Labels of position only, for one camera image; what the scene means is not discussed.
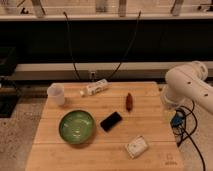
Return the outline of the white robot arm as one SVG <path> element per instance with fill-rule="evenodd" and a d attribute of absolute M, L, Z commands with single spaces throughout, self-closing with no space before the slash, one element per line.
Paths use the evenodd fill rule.
<path fill-rule="evenodd" d="M 193 61 L 176 66 L 165 74 L 166 85 L 161 101 L 166 109 L 177 109 L 186 98 L 213 115 L 213 87 L 205 82 L 208 69 L 203 62 Z"/>

